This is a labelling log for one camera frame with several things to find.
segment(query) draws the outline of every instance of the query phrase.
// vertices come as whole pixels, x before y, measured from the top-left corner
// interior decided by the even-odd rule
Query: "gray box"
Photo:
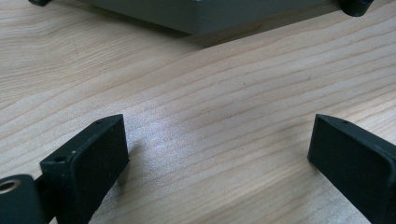
[[[202,35],[329,0],[79,0],[127,16]]]

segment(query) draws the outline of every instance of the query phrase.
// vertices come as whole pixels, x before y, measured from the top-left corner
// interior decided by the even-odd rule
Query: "small hole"
[[[66,159],[67,159],[66,156],[60,156],[60,157],[55,158],[55,161],[56,162],[64,162],[64,161],[66,161]]]
[[[8,193],[14,190],[21,183],[18,179],[8,180],[0,184],[0,194]]]

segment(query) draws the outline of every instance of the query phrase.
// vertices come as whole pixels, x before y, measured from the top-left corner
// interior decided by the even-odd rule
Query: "wooden table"
[[[92,223],[368,223],[306,155],[317,113],[396,143],[396,2],[204,36],[72,0],[0,11],[0,177],[121,113],[131,162]]]

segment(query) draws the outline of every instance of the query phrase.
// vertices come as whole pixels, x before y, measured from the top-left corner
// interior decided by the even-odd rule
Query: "black clamp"
[[[372,223],[396,223],[396,146],[346,120],[317,115],[308,159]]]
[[[99,119],[40,162],[0,180],[0,223],[86,224],[128,164],[122,115]]]

